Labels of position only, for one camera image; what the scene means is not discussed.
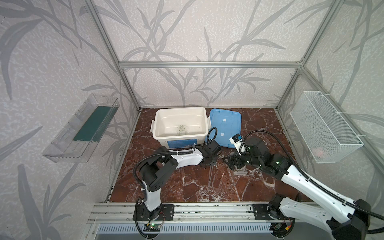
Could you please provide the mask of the clear plastic test tube rack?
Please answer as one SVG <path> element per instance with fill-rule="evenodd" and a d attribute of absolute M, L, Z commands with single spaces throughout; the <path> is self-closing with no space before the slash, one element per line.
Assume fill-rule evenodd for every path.
<path fill-rule="evenodd" d="M 247 169 L 235 170 L 233 174 L 234 176 L 246 176 L 248 174 L 248 170 Z"/>

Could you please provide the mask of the white plastic storage bin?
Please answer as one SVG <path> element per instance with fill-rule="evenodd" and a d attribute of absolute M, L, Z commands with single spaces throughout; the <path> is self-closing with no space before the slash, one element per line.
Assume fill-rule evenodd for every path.
<path fill-rule="evenodd" d="M 202 144 L 210 129 L 211 120 L 203 107 L 161 109 L 151 124 L 153 138 L 167 149 Z"/>

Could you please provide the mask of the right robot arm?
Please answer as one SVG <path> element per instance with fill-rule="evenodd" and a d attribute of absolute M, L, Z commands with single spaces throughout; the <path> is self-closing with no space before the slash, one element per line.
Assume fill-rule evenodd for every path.
<path fill-rule="evenodd" d="M 266 213 L 270 218 L 299 219 L 331 233 L 336 240 L 365 239 L 370 226 L 370 217 L 366 212 L 371 209 L 367 202 L 354 202 L 306 173 L 301 173 L 286 156 L 271 154 L 260 138 L 253 140 L 250 146 L 245 145 L 243 141 L 239 134 L 230 138 L 231 144 L 238 151 L 225 158 L 225 163 L 232 170 L 247 165 L 258 167 L 318 204 L 318 207 L 314 207 L 283 195 L 275 195 L 267 206 Z"/>

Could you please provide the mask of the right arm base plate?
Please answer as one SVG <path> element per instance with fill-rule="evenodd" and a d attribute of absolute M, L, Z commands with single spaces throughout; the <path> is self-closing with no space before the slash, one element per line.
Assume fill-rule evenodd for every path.
<path fill-rule="evenodd" d="M 274 207 L 270 209 L 269 204 L 252 204 L 250 211 L 254 215 L 255 220 L 283 221 L 285 219 L 280 210 Z"/>

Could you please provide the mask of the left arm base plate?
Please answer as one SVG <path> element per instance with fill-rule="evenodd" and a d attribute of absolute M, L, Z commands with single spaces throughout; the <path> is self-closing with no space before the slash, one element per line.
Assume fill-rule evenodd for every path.
<path fill-rule="evenodd" d="M 149 211 L 144 204 L 139 204 L 134 210 L 134 221 L 172 221 L 175 205 L 161 204 L 154 211 Z"/>

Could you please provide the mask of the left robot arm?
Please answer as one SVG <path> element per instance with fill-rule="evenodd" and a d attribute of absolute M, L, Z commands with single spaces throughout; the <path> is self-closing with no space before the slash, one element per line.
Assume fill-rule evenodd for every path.
<path fill-rule="evenodd" d="M 188 166 L 215 166 L 222 147 L 214 140 L 194 145 L 189 150 L 157 149 L 140 160 L 133 175 L 144 193 L 144 206 L 150 214 L 157 213 L 162 205 L 161 189 L 175 170 Z"/>

